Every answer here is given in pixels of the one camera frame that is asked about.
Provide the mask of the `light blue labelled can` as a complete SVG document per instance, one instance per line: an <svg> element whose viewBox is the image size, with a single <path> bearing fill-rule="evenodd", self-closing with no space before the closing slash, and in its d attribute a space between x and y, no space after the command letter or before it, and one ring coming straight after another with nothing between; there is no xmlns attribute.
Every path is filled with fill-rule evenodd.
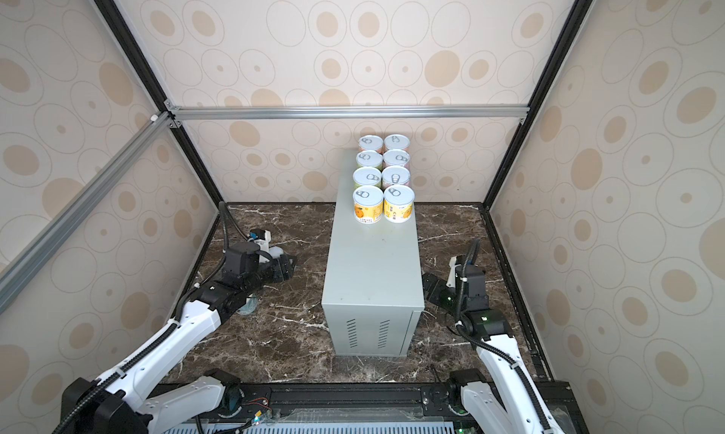
<svg viewBox="0 0 725 434"><path fill-rule="evenodd" d="M280 258L284 254L284 251L281 249L281 247L275 246L269 250L269 254L270 256L272 256L273 259L276 259Z"/></svg>

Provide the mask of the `teal labelled can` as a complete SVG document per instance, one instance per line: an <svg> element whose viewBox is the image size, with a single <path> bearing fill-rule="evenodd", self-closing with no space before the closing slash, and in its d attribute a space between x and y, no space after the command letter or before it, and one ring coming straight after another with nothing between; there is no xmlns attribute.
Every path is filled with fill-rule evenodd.
<svg viewBox="0 0 725 434"><path fill-rule="evenodd" d="M257 297L249 297L245 301L245 305L237 309L236 313L241 316L251 315L259 306L259 299Z"/></svg>

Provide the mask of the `purple pink labelled can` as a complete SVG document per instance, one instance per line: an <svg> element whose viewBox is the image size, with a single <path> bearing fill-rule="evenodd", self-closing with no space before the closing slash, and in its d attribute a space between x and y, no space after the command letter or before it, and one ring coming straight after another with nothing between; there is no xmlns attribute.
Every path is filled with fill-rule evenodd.
<svg viewBox="0 0 725 434"><path fill-rule="evenodd" d="M403 166L388 166L381 172L384 190L394 185L410 186L410 180L411 173Z"/></svg>

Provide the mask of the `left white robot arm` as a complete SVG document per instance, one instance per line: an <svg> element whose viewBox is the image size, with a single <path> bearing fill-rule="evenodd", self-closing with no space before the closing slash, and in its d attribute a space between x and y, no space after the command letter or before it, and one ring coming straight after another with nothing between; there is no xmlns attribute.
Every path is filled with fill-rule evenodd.
<svg viewBox="0 0 725 434"><path fill-rule="evenodd" d="M151 392L177 363L266 285L294 275L298 259L254 241L228 247L216 268L183 296L165 327L94 380L78 378L62 394L57 433L162 433L217 409L236 377L202 377L172 392Z"/></svg>

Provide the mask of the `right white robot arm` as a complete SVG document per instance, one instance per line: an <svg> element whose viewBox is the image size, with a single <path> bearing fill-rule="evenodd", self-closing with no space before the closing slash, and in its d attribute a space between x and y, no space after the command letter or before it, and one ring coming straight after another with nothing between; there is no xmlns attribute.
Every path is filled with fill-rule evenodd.
<svg viewBox="0 0 725 434"><path fill-rule="evenodd" d="M451 377L451 411L471 416L484 433L561 433L521 358L511 326L490 306L485 272L455 261L447 280L425 273L422 283L426 299L452 316L453 329L493 379L488 384Z"/></svg>

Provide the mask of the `orange tomato labelled can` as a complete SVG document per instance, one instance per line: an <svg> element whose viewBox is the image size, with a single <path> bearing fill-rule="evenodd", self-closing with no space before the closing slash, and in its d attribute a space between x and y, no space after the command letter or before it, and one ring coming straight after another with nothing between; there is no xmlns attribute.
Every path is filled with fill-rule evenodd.
<svg viewBox="0 0 725 434"><path fill-rule="evenodd" d="M384 147L386 151L402 150L407 152L410 144L410 139L401 134L391 134L384 139Z"/></svg>

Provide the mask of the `pink orange labelled can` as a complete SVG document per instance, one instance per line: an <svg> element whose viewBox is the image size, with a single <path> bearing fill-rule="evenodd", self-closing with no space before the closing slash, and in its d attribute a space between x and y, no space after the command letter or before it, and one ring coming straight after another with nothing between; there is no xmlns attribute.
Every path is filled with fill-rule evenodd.
<svg viewBox="0 0 725 434"><path fill-rule="evenodd" d="M359 151L373 151L378 154L383 152L384 139L376 135L365 135L358 140Z"/></svg>

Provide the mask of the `white red labelled can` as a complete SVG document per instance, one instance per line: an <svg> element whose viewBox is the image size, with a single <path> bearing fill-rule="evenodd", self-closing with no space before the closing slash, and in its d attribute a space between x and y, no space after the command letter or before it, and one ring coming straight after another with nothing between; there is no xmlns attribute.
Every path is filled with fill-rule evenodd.
<svg viewBox="0 0 725 434"><path fill-rule="evenodd" d="M400 149L388 150L383 154L383 166L385 168L400 166L409 169L410 160L411 156L409 153Z"/></svg>

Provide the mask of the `yellow orange labelled can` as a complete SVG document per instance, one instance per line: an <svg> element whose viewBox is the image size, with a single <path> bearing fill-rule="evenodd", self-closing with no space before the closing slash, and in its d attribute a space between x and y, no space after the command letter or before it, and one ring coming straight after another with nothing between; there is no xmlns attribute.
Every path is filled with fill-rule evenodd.
<svg viewBox="0 0 725 434"><path fill-rule="evenodd" d="M383 191L376 186L360 186L352 194L354 214L361 224L377 224L383 216Z"/></svg>

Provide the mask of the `lime green labelled can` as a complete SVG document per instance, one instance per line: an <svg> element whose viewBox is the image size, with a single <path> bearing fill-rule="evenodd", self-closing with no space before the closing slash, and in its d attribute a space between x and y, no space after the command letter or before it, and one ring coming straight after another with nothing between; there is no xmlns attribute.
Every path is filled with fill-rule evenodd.
<svg viewBox="0 0 725 434"><path fill-rule="evenodd" d="M360 167L353 173L352 178L354 188L363 186L381 188L383 186L381 171L374 167Z"/></svg>

